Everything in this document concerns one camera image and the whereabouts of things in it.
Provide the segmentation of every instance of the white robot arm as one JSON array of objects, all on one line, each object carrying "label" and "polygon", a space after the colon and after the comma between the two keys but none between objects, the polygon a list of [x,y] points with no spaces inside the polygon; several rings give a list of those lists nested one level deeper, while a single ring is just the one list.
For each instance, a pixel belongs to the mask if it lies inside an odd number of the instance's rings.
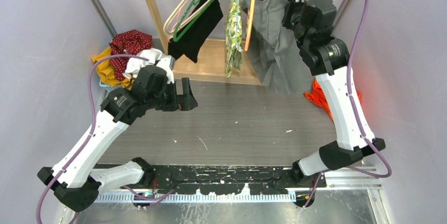
[{"label": "white robot arm", "polygon": [[[150,58],[140,69],[131,90],[118,88],[109,93],[96,114],[96,126],[90,141],[52,186],[61,203],[75,212],[90,206],[98,195],[127,184],[149,186],[154,178],[151,166],[142,158],[104,170],[93,168],[112,142],[146,110],[188,111],[197,107],[189,79],[182,79],[183,94],[177,95],[172,68],[174,58],[160,55]],[[48,183],[63,169],[89,136],[88,128],[73,149],[55,166],[43,167],[37,176]]]},{"label": "white robot arm", "polygon": [[385,148],[385,141],[376,138],[366,122],[354,82],[351,86],[358,110],[352,109],[346,81],[349,51],[342,40],[332,35],[337,13],[332,2],[289,0],[283,19],[283,25],[294,31],[299,54],[323,89],[337,135],[336,141],[293,163],[292,176],[298,183],[322,171],[346,167],[374,153],[361,135],[355,113],[358,113],[366,138],[371,139],[378,150]]}]

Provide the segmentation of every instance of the white hanger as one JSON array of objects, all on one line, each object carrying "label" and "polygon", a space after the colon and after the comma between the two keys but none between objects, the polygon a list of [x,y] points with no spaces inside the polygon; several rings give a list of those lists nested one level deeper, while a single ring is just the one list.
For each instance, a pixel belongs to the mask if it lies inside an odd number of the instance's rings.
[{"label": "white hanger", "polygon": [[[166,22],[163,25],[163,32],[168,37],[168,39],[172,38],[174,36],[174,30],[169,30],[169,25],[174,21],[175,17],[179,13],[179,11],[184,7],[184,5],[187,3],[188,0],[182,0],[177,7],[174,9],[174,11],[171,13],[171,15],[168,17]],[[200,8],[198,8],[195,12],[193,12],[189,17],[187,17],[182,23],[178,23],[179,29],[185,27],[189,22],[191,22],[202,10],[207,6],[212,0],[207,0],[206,3],[204,3]]]}]

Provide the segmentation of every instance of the green patterned cloth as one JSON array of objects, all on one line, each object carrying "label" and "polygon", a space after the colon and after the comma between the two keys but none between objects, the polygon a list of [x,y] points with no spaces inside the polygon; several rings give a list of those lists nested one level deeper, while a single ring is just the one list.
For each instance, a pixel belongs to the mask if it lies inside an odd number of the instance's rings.
[{"label": "green patterned cloth", "polygon": [[225,55],[225,76],[230,77],[231,70],[239,72],[242,65],[242,18],[239,0],[230,0],[225,28]]}]

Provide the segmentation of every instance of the gray garment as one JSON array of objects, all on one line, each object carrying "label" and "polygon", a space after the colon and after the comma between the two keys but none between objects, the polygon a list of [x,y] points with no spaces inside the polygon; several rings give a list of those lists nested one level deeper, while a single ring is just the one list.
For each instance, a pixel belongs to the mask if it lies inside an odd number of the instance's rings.
[{"label": "gray garment", "polygon": [[[303,93],[313,77],[299,56],[292,30],[283,27],[287,0],[256,0],[248,58],[263,85],[280,93]],[[242,0],[247,12],[250,0]]]}]

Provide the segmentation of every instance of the red polka dot fabric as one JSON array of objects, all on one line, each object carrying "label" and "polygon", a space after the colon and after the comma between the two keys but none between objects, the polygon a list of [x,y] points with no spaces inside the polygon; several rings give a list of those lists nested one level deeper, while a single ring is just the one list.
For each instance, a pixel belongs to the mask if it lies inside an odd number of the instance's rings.
[{"label": "red polka dot fabric", "polygon": [[[110,42],[111,55],[114,54],[133,54],[136,55],[142,50],[152,48],[152,35],[142,33],[138,30],[131,30],[116,35]],[[113,66],[115,77],[118,81],[123,81],[123,73],[127,67],[128,57],[119,57],[109,60]]]}]

